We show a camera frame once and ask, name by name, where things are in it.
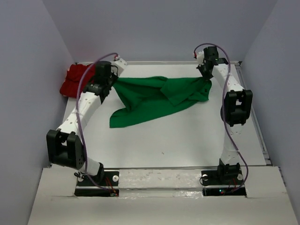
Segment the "crumpled red cloth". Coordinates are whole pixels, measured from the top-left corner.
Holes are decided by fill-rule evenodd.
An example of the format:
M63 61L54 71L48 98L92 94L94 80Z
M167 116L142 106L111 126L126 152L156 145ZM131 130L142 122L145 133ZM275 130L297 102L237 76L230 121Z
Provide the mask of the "crumpled red cloth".
M60 88L60 93L64 96L76 98L79 81L88 67L89 65L85 66L82 64L71 65L70 69L67 71L66 79ZM86 74L82 82L80 92L83 90L85 85L88 83L88 81L94 74L95 65L92 66Z

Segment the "wall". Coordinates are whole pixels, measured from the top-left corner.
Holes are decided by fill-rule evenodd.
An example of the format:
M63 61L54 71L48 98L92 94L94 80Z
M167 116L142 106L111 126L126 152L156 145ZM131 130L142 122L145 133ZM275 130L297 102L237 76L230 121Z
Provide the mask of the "wall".
M242 70L271 160L282 168L300 221L300 1L279 0Z
M43 0L76 61L193 61L200 43L243 60L277 0Z
M73 62L41 0L0 1L0 224L28 222Z

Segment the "folded green cloth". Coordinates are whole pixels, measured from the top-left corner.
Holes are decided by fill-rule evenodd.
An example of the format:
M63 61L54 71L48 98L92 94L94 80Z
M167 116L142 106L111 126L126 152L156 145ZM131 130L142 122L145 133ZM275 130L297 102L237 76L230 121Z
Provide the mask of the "folded green cloth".
M111 128L123 128L167 116L208 100L211 81L198 78L119 78L113 85L125 108L110 118Z

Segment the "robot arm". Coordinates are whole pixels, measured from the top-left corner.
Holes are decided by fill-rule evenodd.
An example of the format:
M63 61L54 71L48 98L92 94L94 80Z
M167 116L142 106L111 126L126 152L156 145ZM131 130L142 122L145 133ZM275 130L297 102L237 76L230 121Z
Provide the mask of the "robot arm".
M79 99L78 110L83 130L94 112L108 96L113 84L126 66L127 62L119 57L115 58L113 62L99 61L96 63L95 75L84 87ZM87 161L87 173L93 176L94 180L103 178L103 164L91 158L84 158L76 109L71 112L56 130L49 130L46 140L51 163L85 172L85 163Z
M198 67L203 78L209 80L213 77L218 81L221 88L224 87L228 75L228 62L225 58L219 58L216 47L207 47L195 56ZM225 118L230 136L241 134L242 126L250 116L252 104L252 91L245 90L239 82L232 76L229 76L226 84L226 95L224 99ZM219 166L216 171L203 171L203 185L228 184L229 180L235 179L241 173L239 154L235 149L227 133L224 137L224 147L219 160Z

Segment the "cloth fold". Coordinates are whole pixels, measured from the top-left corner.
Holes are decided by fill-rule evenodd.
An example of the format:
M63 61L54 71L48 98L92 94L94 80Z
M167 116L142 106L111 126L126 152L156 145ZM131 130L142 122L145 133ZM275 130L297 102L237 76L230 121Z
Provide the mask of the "cloth fold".
M211 81L198 78L119 78L113 86L125 108L110 118L111 128L123 128L187 109L208 100Z

